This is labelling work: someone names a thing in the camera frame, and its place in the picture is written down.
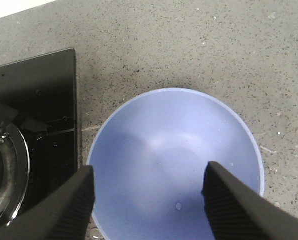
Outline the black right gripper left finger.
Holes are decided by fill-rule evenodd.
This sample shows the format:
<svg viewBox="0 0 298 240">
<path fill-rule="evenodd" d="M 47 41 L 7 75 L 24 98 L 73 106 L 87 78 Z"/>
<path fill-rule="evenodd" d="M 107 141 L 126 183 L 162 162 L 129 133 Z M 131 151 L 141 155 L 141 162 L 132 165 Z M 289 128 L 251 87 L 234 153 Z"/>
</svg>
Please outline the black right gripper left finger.
<svg viewBox="0 0 298 240">
<path fill-rule="evenodd" d="M 82 240 L 95 201 L 94 172 L 81 167 L 35 207 L 0 227 L 0 240 Z"/>
</svg>

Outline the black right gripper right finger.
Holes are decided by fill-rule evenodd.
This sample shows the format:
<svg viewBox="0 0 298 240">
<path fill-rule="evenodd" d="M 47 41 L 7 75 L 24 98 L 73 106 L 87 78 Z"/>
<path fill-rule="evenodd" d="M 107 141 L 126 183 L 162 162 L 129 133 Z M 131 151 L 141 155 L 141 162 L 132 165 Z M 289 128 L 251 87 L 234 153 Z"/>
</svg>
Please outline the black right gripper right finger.
<svg viewBox="0 0 298 240">
<path fill-rule="evenodd" d="M 217 162 L 208 163 L 201 193 L 217 240 L 298 240 L 298 218 L 266 201 Z"/>
</svg>

